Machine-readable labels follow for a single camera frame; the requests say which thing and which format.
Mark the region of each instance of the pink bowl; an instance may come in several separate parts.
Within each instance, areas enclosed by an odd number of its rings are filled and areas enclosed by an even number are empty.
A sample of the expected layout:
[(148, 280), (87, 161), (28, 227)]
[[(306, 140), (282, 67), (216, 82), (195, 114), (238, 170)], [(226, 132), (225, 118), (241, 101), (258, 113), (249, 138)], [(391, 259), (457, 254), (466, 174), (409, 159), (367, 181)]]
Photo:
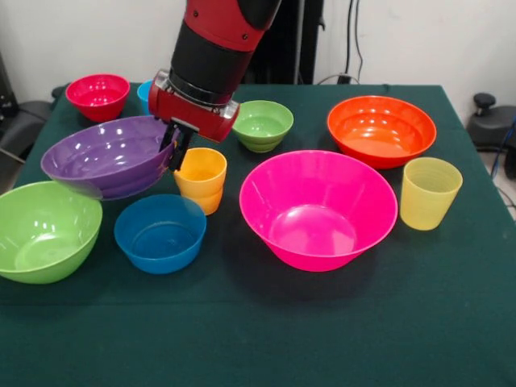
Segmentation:
[(344, 266), (380, 243), (397, 219), (396, 195), (383, 176), (335, 152), (268, 159), (249, 173), (239, 200), (274, 254), (309, 272)]
[(66, 98), (86, 118), (104, 123), (122, 113), (130, 90), (129, 81), (119, 75), (94, 74), (72, 82)]

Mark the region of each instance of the red bowl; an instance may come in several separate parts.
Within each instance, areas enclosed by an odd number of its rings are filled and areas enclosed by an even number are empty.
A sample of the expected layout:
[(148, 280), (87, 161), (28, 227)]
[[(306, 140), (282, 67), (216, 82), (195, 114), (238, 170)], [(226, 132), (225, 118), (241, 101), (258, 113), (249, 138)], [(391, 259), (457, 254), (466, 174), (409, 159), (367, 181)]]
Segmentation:
[(129, 81), (119, 75), (94, 74), (72, 82), (66, 98), (86, 118), (104, 123), (120, 116), (130, 90)]
[(418, 107), (391, 97), (350, 98), (328, 115), (331, 136), (343, 153), (376, 169), (400, 167), (434, 142), (432, 119)]

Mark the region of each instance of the purple bowl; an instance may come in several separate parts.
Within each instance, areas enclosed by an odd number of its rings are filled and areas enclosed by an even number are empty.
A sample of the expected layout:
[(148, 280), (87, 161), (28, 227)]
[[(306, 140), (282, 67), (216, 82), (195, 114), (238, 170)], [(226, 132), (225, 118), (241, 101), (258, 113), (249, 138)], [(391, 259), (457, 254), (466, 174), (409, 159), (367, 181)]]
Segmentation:
[(48, 149), (41, 168), (54, 181), (97, 200), (138, 194), (167, 171), (173, 145), (158, 152), (166, 125), (152, 116), (89, 127)]

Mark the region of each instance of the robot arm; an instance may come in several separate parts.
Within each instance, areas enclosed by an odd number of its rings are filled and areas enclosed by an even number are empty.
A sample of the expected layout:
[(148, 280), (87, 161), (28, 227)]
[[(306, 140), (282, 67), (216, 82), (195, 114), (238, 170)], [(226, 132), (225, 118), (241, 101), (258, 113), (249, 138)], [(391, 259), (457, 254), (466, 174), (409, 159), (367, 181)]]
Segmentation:
[(239, 113), (232, 96), (281, 0), (187, 0), (170, 70), (154, 78), (149, 110), (168, 124), (160, 150), (177, 147), (181, 167), (193, 134), (215, 142), (229, 134)]

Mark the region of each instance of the orange bowl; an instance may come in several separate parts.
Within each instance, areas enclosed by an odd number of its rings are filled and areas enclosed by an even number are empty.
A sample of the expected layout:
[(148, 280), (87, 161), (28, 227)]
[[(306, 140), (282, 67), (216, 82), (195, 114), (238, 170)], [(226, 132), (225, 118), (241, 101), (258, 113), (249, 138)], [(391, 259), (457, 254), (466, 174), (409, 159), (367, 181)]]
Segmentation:
[(437, 136), (434, 122), (418, 107), (374, 95), (342, 101), (330, 111), (327, 124), (343, 153), (376, 169), (406, 164)]

